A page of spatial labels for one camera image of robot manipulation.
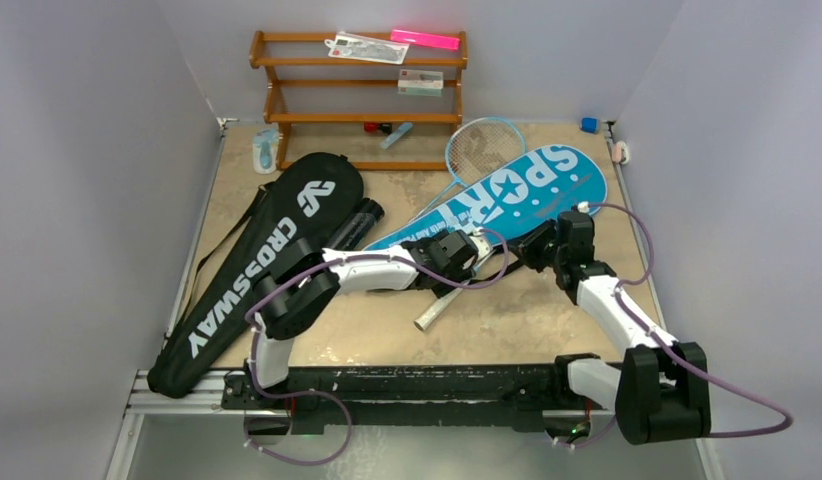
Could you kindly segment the blue racket bag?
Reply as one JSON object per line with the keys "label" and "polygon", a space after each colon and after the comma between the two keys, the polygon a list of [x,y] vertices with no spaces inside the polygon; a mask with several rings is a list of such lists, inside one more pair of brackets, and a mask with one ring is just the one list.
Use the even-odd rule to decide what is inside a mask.
{"label": "blue racket bag", "polygon": [[467,224],[512,240],[581,202],[594,206],[588,210],[593,215],[607,193],[605,176],[589,156],[572,146],[546,145],[501,166],[365,249],[386,249]]}

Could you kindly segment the black Crossway racket bag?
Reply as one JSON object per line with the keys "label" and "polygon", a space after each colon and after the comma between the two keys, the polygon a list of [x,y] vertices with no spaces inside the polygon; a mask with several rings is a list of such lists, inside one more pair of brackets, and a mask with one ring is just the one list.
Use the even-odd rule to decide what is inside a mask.
{"label": "black Crossway racket bag", "polygon": [[252,286],[289,243],[323,243],[364,197],[362,175],[343,155],[304,155],[262,186],[233,230],[238,238],[196,304],[175,326],[147,377],[151,391],[182,398],[245,332]]}

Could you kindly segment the black shuttlecock tube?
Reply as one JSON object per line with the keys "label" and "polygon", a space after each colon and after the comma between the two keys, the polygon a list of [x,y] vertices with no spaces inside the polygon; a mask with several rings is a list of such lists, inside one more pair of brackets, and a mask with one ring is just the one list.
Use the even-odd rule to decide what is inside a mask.
{"label": "black shuttlecock tube", "polygon": [[355,250],[366,235],[383,218],[384,209],[375,200],[365,197],[329,238],[326,248],[333,250]]}

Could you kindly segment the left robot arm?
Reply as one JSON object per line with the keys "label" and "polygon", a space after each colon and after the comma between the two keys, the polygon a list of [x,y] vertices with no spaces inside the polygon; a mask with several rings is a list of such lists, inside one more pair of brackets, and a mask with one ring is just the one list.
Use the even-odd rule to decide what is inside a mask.
{"label": "left robot arm", "polygon": [[467,285],[492,252],[480,233],[441,230],[385,249],[342,251],[299,240],[253,286],[246,321],[253,330],[246,395],[259,408],[285,395],[294,339],[310,329],[337,296],[364,291],[435,290]]}

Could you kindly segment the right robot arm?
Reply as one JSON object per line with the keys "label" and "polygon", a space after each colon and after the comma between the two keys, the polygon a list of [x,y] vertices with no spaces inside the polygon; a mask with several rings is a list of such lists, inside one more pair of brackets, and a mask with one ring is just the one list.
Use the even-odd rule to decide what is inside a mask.
{"label": "right robot arm", "polygon": [[591,316],[622,353],[619,366],[597,358],[566,360],[548,392],[563,407],[584,397],[611,409],[633,445],[702,438],[711,431],[704,350],[680,342],[628,296],[616,272],[595,257],[595,222],[576,210],[520,239],[515,254],[529,269],[553,270],[557,286]]}

